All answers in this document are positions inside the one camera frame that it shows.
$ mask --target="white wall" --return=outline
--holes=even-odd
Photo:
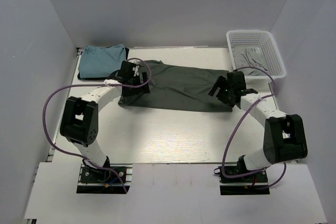
[[[271,32],[287,69],[279,106],[304,120],[306,163],[328,223],[336,223],[336,0],[287,0]]]
[[[77,47],[224,45],[228,30],[270,30],[285,1],[51,0]]]
[[[70,82],[75,47],[50,0],[0,0],[0,223],[21,223],[37,165],[49,145],[44,101]],[[49,109],[54,131],[65,93]]]

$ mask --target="folded cloth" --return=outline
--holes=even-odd
[[[166,65],[161,61],[145,61],[152,71],[150,93],[121,97],[119,105],[156,109],[231,112],[232,108],[208,95],[219,76],[226,70],[212,70]],[[142,66],[139,73],[148,69]]]
[[[257,67],[268,72],[264,54],[258,47],[234,47],[232,49],[236,68]],[[264,76],[265,74],[257,69],[242,69],[246,76]]]
[[[80,58],[78,79],[104,80],[120,69],[127,55],[128,48],[123,44],[105,48],[87,46]]]

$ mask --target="white plastic basket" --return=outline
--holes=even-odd
[[[262,30],[233,30],[226,33],[226,38],[233,69],[236,69],[236,65],[233,58],[232,47],[259,47],[263,51],[270,75],[274,79],[286,76],[284,63],[279,53],[277,44],[270,32]],[[247,82],[254,82],[258,80],[266,80],[267,82],[270,82],[267,76],[246,76],[245,79]]]

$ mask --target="blue folded cloth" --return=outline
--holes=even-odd
[[[78,79],[105,79],[119,70],[126,59],[127,52],[123,44],[107,48],[87,46],[79,62]]]

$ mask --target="white table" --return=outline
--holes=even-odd
[[[131,49],[130,57],[164,63],[231,70],[225,48]],[[263,94],[268,86],[256,87]],[[92,88],[76,88],[81,96]],[[272,98],[267,100],[274,105]],[[133,163],[127,195],[76,194],[81,160],[55,152],[52,163],[41,163],[31,192],[26,219],[38,224],[260,224],[326,222],[314,183],[305,164],[289,164],[270,195],[221,196],[213,175],[227,140],[243,112],[197,113],[128,108],[108,104],[99,114],[98,141],[113,163]],[[248,116],[238,131],[227,160],[262,146],[264,129]],[[59,147],[78,152],[59,134]],[[267,174],[275,181],[282,164]]]
[[[134,48],[129,53],[129,58],[132,57],[162,60],[177,66],[232,70],[227,48]],[[77,79],[77,74],[78,68],[72,83],[83,83]],[[268,85],[253,88],[262,94],[270,93]],[[70,95],[79,97],[93,89],[73,88]],[[267,101],[275,106],[273,98]],[[232,113],[125,109],[119,107],[118,99],[115,99],[99,113],[97,140],[112,163],[220,162],[227,140],[242,114],[238,108]],[[263,127],[251,116],[246,117],[227,160],[235,162],[239,156],[259,149],[263,139]],[[60,134],[57,134],[56,142],[61,148],[78,152]],[[56,152],[54,162],[68,162],[72,158]]]

